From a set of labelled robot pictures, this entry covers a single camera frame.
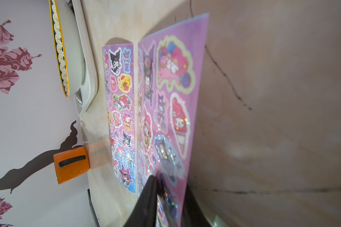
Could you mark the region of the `pink sticker sheet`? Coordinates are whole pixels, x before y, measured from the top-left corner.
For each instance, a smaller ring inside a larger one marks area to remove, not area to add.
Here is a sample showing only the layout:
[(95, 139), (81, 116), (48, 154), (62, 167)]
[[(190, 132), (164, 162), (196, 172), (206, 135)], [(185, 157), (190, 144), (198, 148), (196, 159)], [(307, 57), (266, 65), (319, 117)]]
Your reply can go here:
[(135, 193), (135, 99), (133, 44), (102, 48), (112, 167)]
[(202, 14), (138, 43), (135, 176), (139, 193), (150, 176), (163, 185), (158, 227), (181, 225), (208, 21)]

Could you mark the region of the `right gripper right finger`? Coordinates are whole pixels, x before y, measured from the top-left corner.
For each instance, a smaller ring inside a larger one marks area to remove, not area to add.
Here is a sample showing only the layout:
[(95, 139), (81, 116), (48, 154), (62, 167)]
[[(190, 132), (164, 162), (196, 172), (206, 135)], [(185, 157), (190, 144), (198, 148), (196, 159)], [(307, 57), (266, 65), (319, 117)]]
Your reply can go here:
[(186, 187), (181, 227), (210, 227), (189, 185)]

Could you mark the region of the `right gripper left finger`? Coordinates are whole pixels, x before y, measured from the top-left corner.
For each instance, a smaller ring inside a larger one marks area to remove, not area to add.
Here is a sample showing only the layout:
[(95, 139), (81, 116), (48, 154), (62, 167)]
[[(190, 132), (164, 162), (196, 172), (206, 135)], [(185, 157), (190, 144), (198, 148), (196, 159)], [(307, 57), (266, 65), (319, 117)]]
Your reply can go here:
[(149, 176), (138, 201), (123, 227), (155, 227), (157, 217), (158, 180)]

